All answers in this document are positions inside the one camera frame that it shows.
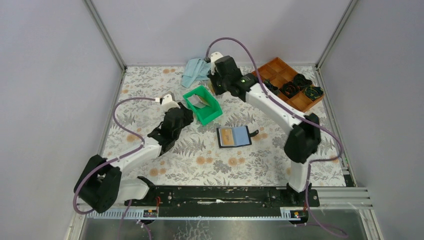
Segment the black card holder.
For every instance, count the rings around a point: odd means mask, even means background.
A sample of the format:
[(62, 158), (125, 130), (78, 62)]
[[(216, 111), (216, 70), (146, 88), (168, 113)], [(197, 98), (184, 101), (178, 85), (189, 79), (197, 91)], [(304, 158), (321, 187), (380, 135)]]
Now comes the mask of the black card holder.
[[(232, 129), (232, 134), (233, 134), (233, 139), (234, 139), (234, 145), (233, 146), (223, 146), (222, 145), (221, 136), (220, 136), (220, 129), (221, 128), (231, 128)], [(255, 130), (253, 132), (250, 132), (247, 125), (237, 126), (237, 127), (222, 126), (222, 127), (218, 127), (216, 129), (216, 133), (217, 133), (217, 141), (218, 141), (219, 148), (238, 148), (238, 147), (244, 147), (244, 146), (252, 145), (252, 138), (259, 134), (259, 130)]]

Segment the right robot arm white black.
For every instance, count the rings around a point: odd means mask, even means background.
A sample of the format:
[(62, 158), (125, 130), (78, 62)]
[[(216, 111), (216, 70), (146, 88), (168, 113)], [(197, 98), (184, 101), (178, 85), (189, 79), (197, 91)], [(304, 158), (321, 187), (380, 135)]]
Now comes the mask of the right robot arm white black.
[(320, 121), (316, 114), (306, 115), (291, 106), (288, 97), (281, 92), (274, 94), (263, 84), (265, 79), (270, 79), (277, 87), (282, 87), (296, 75), (281, 59), (275, 60), (276, 63), (271, 61), (252, 73), (243, 74), (231, 56), (213, 52), (206, 57), (211, 66), (207, 76), (216, 95), (229, 92), (258, 108), (287, 133), (283, 149), (291, 161), (288, 178), (291, 189), (286, 198), (291, 205), (299, 206), (307, 199), (308, 166), (321, 143)]

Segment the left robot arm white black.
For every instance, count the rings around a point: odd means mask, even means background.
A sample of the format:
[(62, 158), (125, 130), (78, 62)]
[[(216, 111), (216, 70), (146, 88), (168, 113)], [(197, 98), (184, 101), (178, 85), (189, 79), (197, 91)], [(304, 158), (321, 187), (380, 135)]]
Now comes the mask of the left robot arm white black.
[(163, 121), (141, 141), (139, 147), (113, 159), (98, 154), (92, 156), (86, 164), (74, 187), (72, 200), (74, 210), (78, 209), (77, 200), (81, 199), (92, 211), (103, 213), (116, 202), (137, 199), (148, 206), (155, 200), (155, 192), (142, 177), (123, 179), (123, 176), (140, 164), (159, 158), (174, 147), (183, 128), (194, 121), (194, 113), (182, 103), (169, 108)]

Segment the green plastic bin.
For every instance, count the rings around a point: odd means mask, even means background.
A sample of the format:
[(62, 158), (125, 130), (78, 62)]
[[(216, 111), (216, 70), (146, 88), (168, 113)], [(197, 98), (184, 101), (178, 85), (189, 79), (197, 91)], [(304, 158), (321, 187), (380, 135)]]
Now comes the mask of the green plastic bin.
[[(189, 97), (192, 95), (199, 95), (206, 99), (210, 106), (204, 108), (196, 108), (189, 102)], [(197, 120), (203, 125), (207, 125), (220, 117), (223, 114), (221, 106), (219, 102), (214, 98), (214, 96), (210, 93), (210, 91), (204, 87), (203, 85), (198, 86), (197, 88), (189, 91), (188, 93), (183, 95), (183, 99), (187, 103), (187, 107), (192, 110), (192, 112), (197, 117)]]

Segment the gold credit card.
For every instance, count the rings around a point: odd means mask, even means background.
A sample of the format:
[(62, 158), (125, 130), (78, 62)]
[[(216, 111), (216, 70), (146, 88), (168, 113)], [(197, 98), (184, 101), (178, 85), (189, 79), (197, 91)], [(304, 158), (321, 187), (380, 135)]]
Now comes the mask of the gold credit card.
[(220, 129), (221, 144), (223, 146), (233, 146), (235, 144), (233, 137), (233, 130), (231, 128)]

